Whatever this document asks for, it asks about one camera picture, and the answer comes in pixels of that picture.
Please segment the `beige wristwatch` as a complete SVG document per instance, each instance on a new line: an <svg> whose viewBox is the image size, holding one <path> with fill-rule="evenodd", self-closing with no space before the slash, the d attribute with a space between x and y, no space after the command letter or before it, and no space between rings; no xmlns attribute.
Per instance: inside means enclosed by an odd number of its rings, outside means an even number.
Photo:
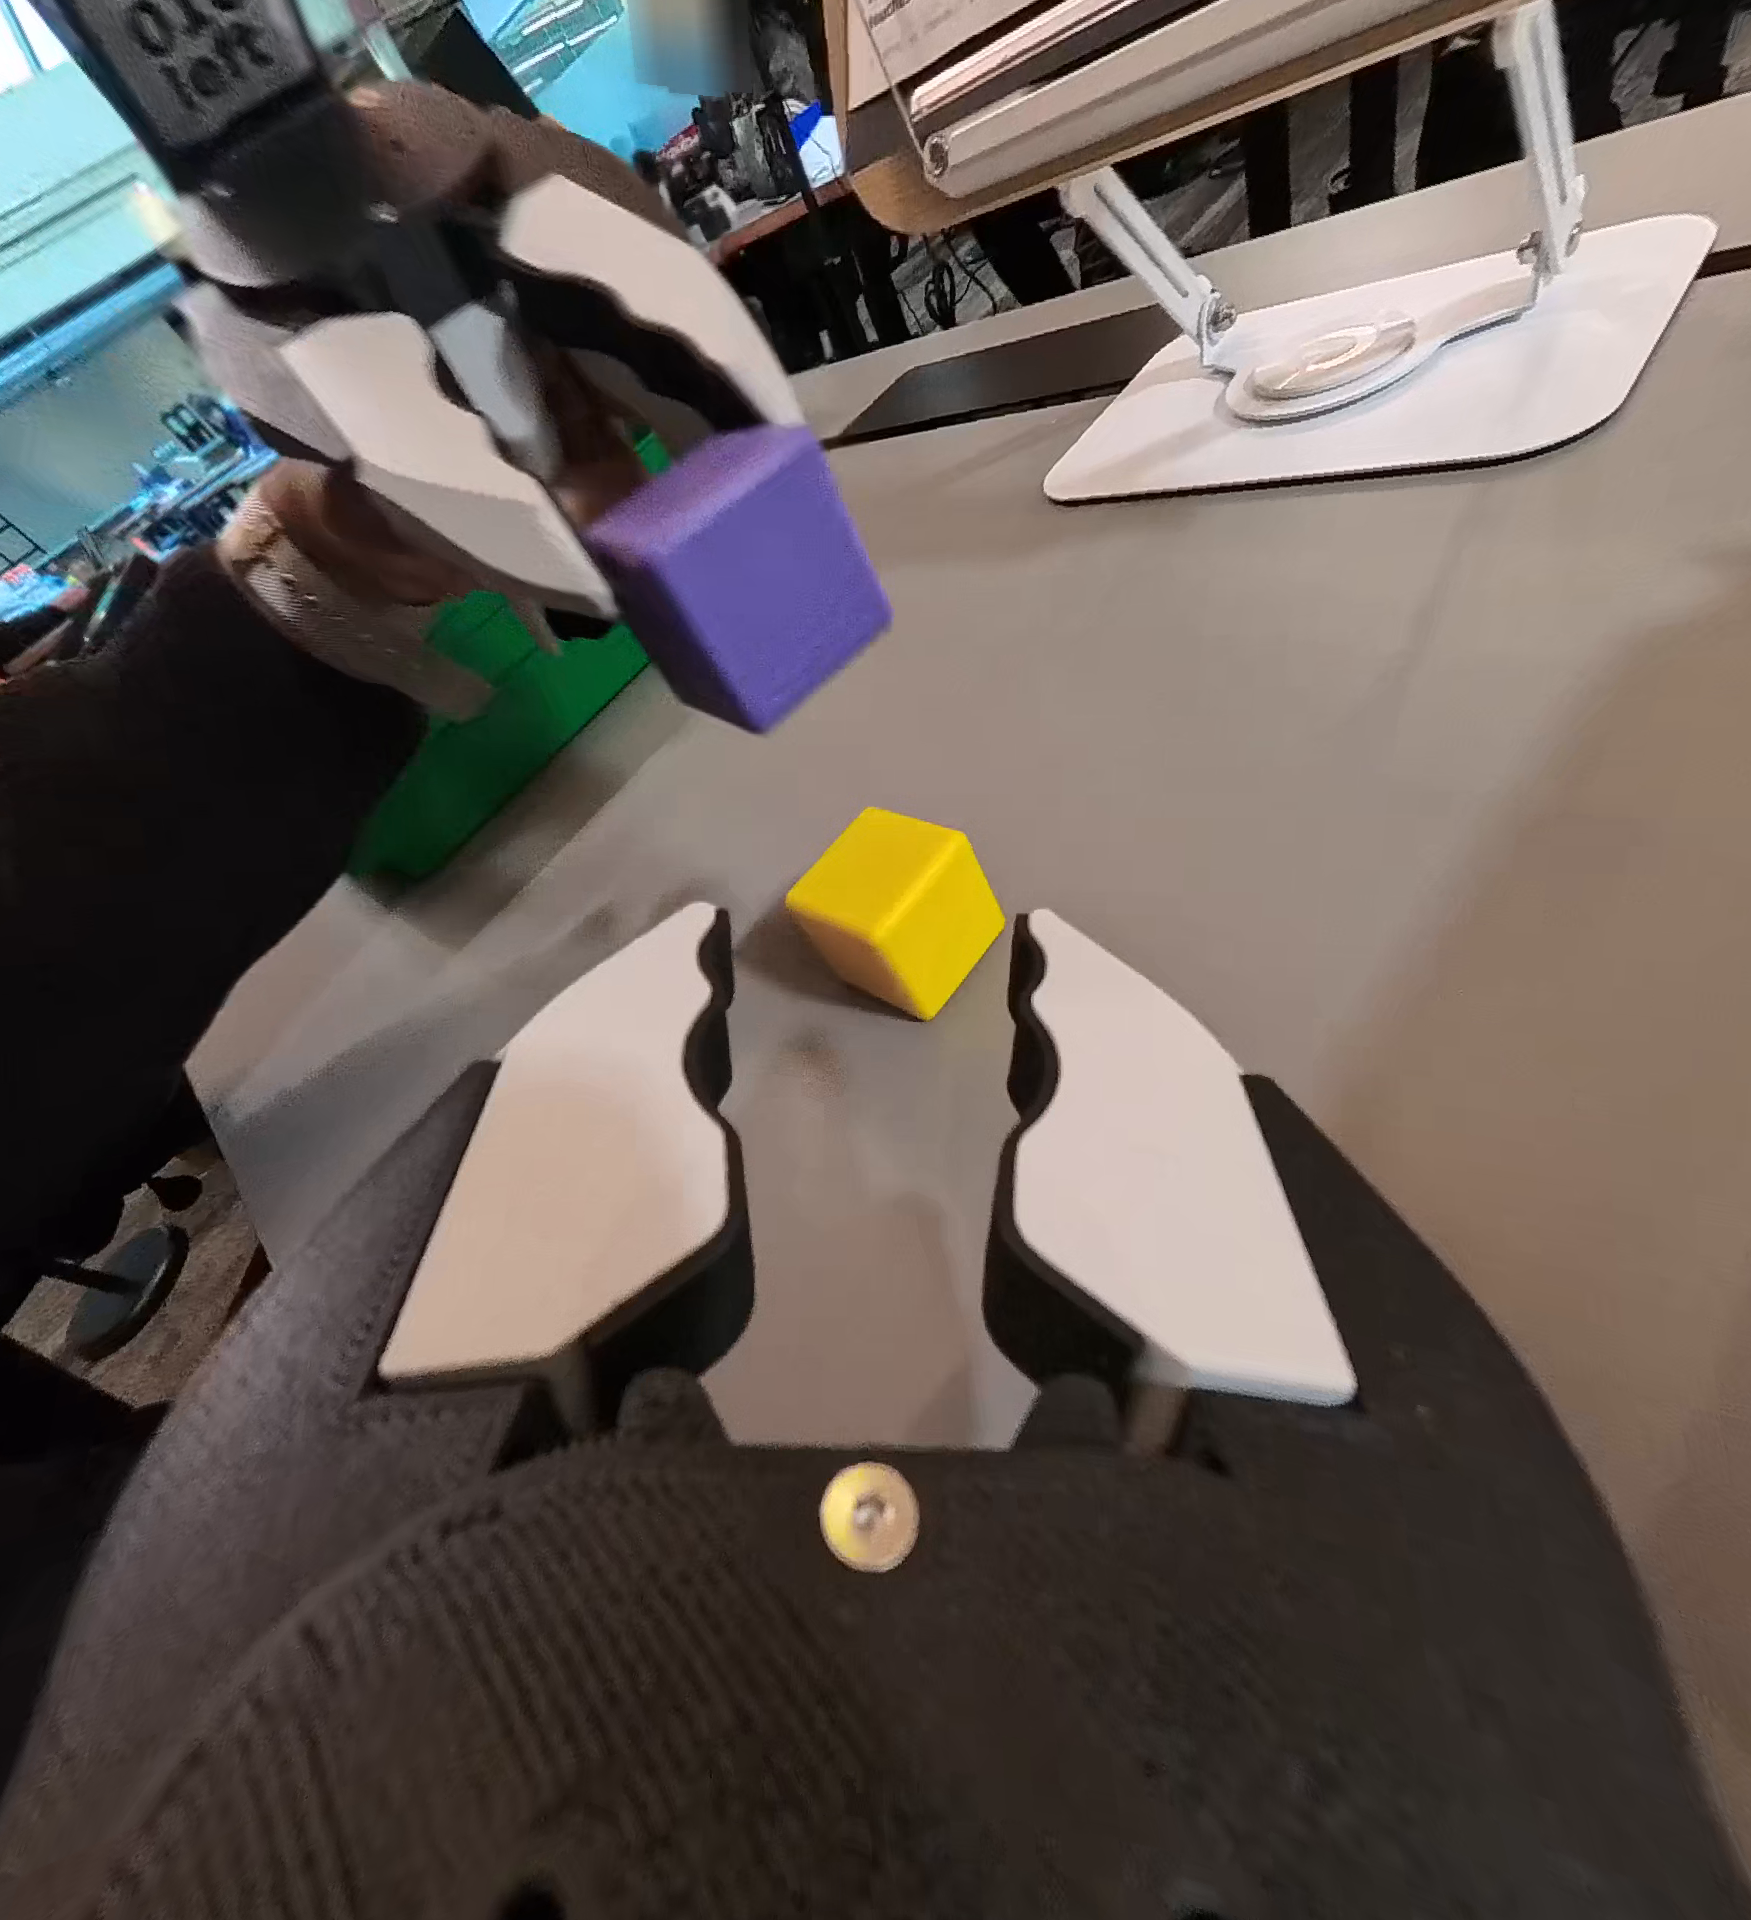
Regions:
<svg viewBox="0 0 1751 1920"><path fill-rule="evenodd" d="M435 719L467 722L488 705L491 686L431 643L433 607L369 607L334 590L249 497L218 536L216 561L237 597L304 657Z"/></svg>

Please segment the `grey desk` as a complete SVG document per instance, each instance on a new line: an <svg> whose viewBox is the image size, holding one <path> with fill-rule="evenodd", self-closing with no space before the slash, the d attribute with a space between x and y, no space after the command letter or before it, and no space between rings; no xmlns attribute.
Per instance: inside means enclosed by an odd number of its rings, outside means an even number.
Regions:
<svg viewBox="0 0 1751 1920"><path fill-rule="evenodd" d="M783 895L868 804L961 828L1274 1079L1600 1480L1751 1872L1751 190L1619 414L1508 468L1057 506L1091 404L850 446L888 639L764 738L638 686L444 876L345 886L197 1053L287 1254L456 1071L686 899L735 930L790 1445L999 1445L1006 947L903 1021Z"/></svg>

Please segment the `black desk panel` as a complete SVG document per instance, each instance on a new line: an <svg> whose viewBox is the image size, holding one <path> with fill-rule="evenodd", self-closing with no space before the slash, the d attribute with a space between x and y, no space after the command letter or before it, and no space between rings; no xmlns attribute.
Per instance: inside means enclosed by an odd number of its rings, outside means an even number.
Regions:
<svg viewBox="0 0 1751 1920"><path fill-rule="evenodd" d="M888 441L941 426L1003 419L1118 394L1168 334L1140 312L995 348L977 348L894 380L846 424L831 450Z"/></svg>

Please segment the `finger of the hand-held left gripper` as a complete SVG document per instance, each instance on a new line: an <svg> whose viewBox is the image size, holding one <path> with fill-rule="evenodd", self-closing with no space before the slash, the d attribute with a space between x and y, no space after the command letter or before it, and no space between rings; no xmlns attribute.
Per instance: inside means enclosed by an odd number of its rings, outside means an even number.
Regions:
<svg viewBox="0 0 1751 1920"><path fill-rule="evenodd" d="M623 426L667 452L754 431L818 443L747 302L646 187L623 201L557 171L491 171L488 312L538 452L593 452Z"/></svg>
<svg viewBox="0 0 1751 1920"><path fill-rule="evenodd" d="M484 590L614 621L599 567L549 491L557 441L503 322L463 307L433 331L400 311L325 319L280 362L358 484Z"/></svg>

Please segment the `green plastic bin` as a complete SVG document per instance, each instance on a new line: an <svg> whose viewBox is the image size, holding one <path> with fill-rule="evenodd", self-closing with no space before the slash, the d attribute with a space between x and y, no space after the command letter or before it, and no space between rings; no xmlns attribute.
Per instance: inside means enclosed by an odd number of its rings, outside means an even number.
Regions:
<svg viewBox="0 0 1751 1920"><path fill-rule="evenodd" d="M465 722L433 719L404 775L358 831L347 874L361 882L423 882L453 861L646 669L624 625L557 629L550 652L500 595L444 605L429 643L488 684Z"/></svg>

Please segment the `printed paper sheet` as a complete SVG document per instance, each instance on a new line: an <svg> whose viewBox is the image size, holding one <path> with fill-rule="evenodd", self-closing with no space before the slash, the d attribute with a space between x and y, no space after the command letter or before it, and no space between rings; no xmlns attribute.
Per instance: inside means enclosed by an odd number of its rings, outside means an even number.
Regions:
<svg viewBox="0 0 1751 1920"><path fill-rule="evenodd" d="M849 2L845 33L849 64L862 62L899 80L951 59L1036 8L1036 2Z"/></svg>

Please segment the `purple cube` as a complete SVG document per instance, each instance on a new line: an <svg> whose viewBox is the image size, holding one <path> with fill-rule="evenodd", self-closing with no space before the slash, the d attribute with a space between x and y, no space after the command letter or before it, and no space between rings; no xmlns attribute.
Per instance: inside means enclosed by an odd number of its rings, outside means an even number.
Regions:
<svg viewBox="0 0 1751 1920"><path fill-rule="evenodd" d="M772 732L891 625L817 437L714 434L579 534L679 702Z"/></svg>

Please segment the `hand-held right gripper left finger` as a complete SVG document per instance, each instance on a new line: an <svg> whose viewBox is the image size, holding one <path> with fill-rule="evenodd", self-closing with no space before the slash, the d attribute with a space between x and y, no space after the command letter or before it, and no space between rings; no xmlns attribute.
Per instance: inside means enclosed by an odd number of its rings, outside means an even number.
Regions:
<svg viewBox="0 0 1751 1920"><path fill-rule="evenodd" d="M744 1334L754 1259L722 1117L727 913L689 902L500 1051L377 1357L389 1389L531 1381L570 1434L650 1369L704 1376Z"/></svg>

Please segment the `person's left forearm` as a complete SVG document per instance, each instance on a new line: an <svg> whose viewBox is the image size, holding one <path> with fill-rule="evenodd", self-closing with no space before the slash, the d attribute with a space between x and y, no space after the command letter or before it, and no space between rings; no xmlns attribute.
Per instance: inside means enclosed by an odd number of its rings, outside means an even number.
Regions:
<svg viewBox="0 0 1751 1920"><path fill-rule="evenodd" d="M110 1236L203 1131L194 1047L426 731L202 549L104 645L0 686L0 1272Z"/></svg>

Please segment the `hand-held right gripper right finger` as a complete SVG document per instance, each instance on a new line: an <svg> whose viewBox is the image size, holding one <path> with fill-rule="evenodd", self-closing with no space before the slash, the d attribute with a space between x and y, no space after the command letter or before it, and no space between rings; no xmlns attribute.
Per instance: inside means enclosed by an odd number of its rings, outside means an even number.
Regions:
<svg viewBox="0 0 1751 1920"><path fill-rule="evenodd" d="M1048 908L1013 926L1006 1006L983 1317L1038 1396L1022 1445L1161 1457L1197 1398L1354 1412L1354 1357L1228 1048Z"/></svg>

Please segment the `yellow cube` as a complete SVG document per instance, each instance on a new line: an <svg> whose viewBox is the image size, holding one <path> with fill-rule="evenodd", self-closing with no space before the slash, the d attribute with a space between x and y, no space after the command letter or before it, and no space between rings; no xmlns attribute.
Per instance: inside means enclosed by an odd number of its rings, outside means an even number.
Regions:
<svg viewBox="0 0 1751 1920"><path fill-rule="evenodd" d="M1006 928L968 837L866 807L793 882L784 908L846 986L933 1021Z"/></svg>

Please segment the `black office chair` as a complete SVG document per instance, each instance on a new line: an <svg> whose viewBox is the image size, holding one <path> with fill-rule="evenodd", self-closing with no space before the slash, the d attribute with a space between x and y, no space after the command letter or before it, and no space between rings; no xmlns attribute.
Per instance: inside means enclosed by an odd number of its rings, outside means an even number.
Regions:
<svg viewBox="0 0 1751 1920"><path fill-rule="evenodd" d="M76 1294L62 1334L70 1359L92 1366L120 1353L164 1310L191 1252L180 1217L202 1192L194 1171L158 1171L120 1196L107 1247L46 1262L46 1277Z"/></svg>

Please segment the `white metal stand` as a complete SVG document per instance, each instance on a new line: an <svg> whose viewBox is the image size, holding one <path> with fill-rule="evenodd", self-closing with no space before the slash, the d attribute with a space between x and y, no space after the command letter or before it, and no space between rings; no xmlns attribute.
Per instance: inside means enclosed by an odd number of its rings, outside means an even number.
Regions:
<svg viewBox="0 0 1751 1920"><path fill-rule="evenodd" d="M1243 312L1113 168L1060 187L1177 336L1050 468L1048 501L1493 468L1621 408L1719 225L1661 213L1586 227L1552 6L1507 6L1490 43L1533 198L1513 253Z"/></svg>

